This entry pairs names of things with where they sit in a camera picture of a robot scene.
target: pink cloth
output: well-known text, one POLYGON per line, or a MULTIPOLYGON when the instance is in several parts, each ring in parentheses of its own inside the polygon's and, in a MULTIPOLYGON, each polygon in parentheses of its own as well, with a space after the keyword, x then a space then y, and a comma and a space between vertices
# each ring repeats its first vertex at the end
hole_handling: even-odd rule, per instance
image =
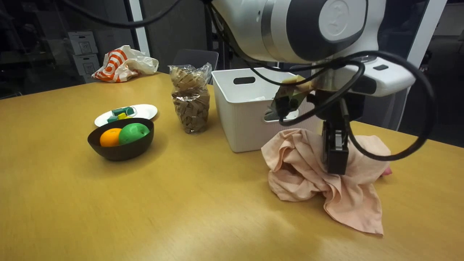
MULTIPOLYGON (((377 136, 356 136, 359 144, 377 155, 390 150, 377 136)), ((284 201, 303 201, 322 192, 324 209, 334 220, 366 233, 383 235, 382 208, 373 183, 388 162, 372 160, 351 143, 345 175, 326 172, 322 137, 309 130, 284 130, 261 149, 271 169, 269 186, 284 201)))

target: orange and white bag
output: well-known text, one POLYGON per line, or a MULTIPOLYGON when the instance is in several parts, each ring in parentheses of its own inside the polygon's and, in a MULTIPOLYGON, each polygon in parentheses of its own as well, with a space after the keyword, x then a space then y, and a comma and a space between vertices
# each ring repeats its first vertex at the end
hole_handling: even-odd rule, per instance
POLYGON ((103 66, 92 77, 111 83, 127 82, 139 74, 154 74, 158 64, 158 60, 141 51, 121 46, 105 54, 103 66))

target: white plate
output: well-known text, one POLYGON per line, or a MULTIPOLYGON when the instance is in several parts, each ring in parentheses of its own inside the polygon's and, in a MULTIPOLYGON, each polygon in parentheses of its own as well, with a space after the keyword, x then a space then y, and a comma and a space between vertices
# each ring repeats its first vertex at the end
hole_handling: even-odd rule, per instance
MULTIPOLYGON (((137 105, 131 105, 130 107, 134 107, 136 110, 135 115, 131 116, 132 118, 144 118, 144 119, 150 120, 158 113, 158 109, 155 106, 150 105, 150 104, 137 104, 137 105)), ((113 113, 111 111, 107 111, 104 114, 98 116, 95 119, 95 125, 97 127, 101 127, 107 124, 108 118, 111 117, 111 115, 113 115, 113 113)))

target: cardboard box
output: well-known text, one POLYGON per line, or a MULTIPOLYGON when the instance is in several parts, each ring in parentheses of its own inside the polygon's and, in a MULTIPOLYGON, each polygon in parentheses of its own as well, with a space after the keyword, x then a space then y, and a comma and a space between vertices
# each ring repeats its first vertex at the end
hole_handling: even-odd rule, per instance
POLYGON ((73 55, 72 58, 79 75, 93 74, 96 70, 100 69, 96 54, 73 55))
POLYGON ((74 55, 98 53, 92 32, 68 32, 68 36, 74 55))
POLYGON ((99 79, 94 79, 92 78, 92 75, 91 74, 86 74, 86 75, 83 75, 83 76, 80 76, 81 79, 82 79, 82 82, 86 83, 86 84, 89 84, 89 83, 95 83, 95 82, 98 82, 100 81, 99 79))

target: white plastic basket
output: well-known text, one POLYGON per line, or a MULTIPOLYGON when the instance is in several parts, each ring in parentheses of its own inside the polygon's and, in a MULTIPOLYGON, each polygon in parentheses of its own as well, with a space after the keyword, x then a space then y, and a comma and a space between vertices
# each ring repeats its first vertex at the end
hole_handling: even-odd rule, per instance
MULTIPOLYGON (((257 71, 277 82, 293 76, 291 73, 264 68, 257 68, 257 71)), ((269 110, 279 86, 264 81, 250 69, 215 71, 213 85, 218 115, 234 152, 259 150, 279 131, 285 129, 318 131, 321 124, 317 117, 292 127, 283 127, 278 120, 265 121, 264 114, 269 110)), ((287 119, 296 118, 313 108, 313 104, 303 102, 298 111, 289 114, 287 119)))

